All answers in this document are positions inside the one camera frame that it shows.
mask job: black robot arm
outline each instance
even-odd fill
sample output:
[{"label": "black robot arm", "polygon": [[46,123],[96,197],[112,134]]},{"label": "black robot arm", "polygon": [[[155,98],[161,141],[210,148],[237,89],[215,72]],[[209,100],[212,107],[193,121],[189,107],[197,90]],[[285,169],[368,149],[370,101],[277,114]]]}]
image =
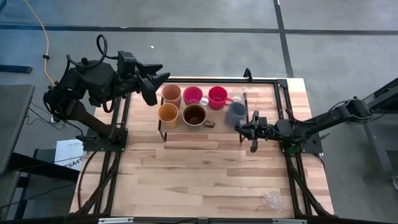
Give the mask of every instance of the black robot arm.
[{"label": "black robot arm", "polygon": [[[101,39],[104,40],[104,50],[100,46]],[[116,142],[122,133],[115,125],[104,124],[86,111],[80,102],[85,93],[88,92],[91,105],[102,106],[107,113],[114,109],[116,98],[125,98],[132,92],[141,93],[145,102],[153,106],[157,104],[156,90],[170,73],[156,74],[163,65],[145,65],[130,52],[119,51],[117,56],[109,57],[105,36],[99,35],[96,41],[102,57],[99,60],[82,58],[81,62],[75,62],[67,55],[63,77],[55,82],[55,86],[49,86],[43,101],[56,121],[79,121],[96,132],[91,138]],[[115,71],[103,62],[105,58],[117,60],[118,69]],[[106,104],[108,101],[111,101],[110,107]]]},{"label": "black robot arm", "polygon": [[235,130],[244,137],[252,140],[251,152],[257,151],[257,139],[275,140],[300,144],[322,130],[337,124],[350,122],[363,122],[373,114],[363,100],[351,99],[335,104],[329,111],[306,121],[299,121],[292,116],[291,119],[280,119],[275,125],[267,123],[267,118],[260,117],[259,112],[253,113],[252,120],[248,124],[237,125]]}]

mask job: wooden table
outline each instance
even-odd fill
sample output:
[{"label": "wooden table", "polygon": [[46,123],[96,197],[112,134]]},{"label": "wooden table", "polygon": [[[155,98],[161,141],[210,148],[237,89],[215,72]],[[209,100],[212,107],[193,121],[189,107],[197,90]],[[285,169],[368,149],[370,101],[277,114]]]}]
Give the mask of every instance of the wooden table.
[{"label": "wooden table", "polygon": [[[288,84],[295,117],[311,118],[303,79],[291,78]],[[215,84],[195,85],[209,88]],[[231,92],[242,85],[222,86]],[[274,87],[267,84],[244,86],[248,92],[249,114],[258,110],[270,124],[275,123],[278,115]],[[158,102],[160,93],[161,88],[157,91]],[[251,142],[239,143],[238,133],[169,133],[167,142],[163,142],[157,132],[159,105],[147,106],[140,95],[132,95],[127,119],[129,137],[119,166],[112,216],[294,217],[286,162],[278,142],[259,140],[259,149],[255,153],[249,151]],[[110,123],[112,114],[98,108],[95,116]],[[104,153],[99,152],[88,164],[81,185],[83,202],[98,185],[103,157]],[[309,189],[324,208],[333,213],[322,163],[311,154],[303,154],[302,157]],[[283,212],[263,207],[262,197],[273,190],[283,195]],[[102,209],[107,194],[106,189]],[[300,190],[298,199],[304,211]],[[76,210],[75,191],[70,211]]]}]

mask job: orange cable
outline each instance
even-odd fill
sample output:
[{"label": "orange cable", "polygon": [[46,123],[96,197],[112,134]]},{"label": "orange cable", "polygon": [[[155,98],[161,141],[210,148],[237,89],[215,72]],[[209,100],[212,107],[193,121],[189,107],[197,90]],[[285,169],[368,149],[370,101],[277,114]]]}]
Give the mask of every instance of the orange cable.
[{"label": "orange cable", "polygon": [[[44,31],[44,35],[45,35],[45,41],[47,44],[47,48],[45,50],[45,55],[49,56],[49,37],[47,36],[47,32],[45,31],[45,28],[43,26],[42,21],[39,19],[38,15],[36,14],[36,12],[33,10],[32,6],[30,6],[29,2],[27,2],[27,0],[25,0],[26,4],[29,6],[30,10],[33,12],[33,14],[35,14],[36,19],[39,21],[40,25],[43,28]],[[50,80],[51,84],[54,86],[54,81],[51,79],[50,75],[47,73],[47,58],[44,59],[44,73],[47,76],[47,78]]]}]

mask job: clear plastic cup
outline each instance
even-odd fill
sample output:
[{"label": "clear plastic cup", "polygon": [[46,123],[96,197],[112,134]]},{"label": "clear plastic cup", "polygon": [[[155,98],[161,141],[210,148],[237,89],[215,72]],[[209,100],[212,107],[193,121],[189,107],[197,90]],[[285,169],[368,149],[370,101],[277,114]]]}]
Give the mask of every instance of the clear plastic cup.
[{"label": "clear plastic cup", "polygon": [[282,212],[284,198],[279,192],[271,191],[268,194],[265,194],[262,202],[266,207]]}]

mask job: white paper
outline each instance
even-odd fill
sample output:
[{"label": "white paper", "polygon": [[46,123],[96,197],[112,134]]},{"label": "white paper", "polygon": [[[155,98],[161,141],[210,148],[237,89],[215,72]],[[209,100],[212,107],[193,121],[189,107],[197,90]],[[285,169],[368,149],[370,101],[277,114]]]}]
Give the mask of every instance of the white paper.
[{"label": "white paper", "polygon": [[83,143],[80,140],[71,139],[65,141],[57,141],[57,148],[55,150],[55,161],[60,162],[56,162],[55,164],[80,171],[83,161],[83,155]]}]

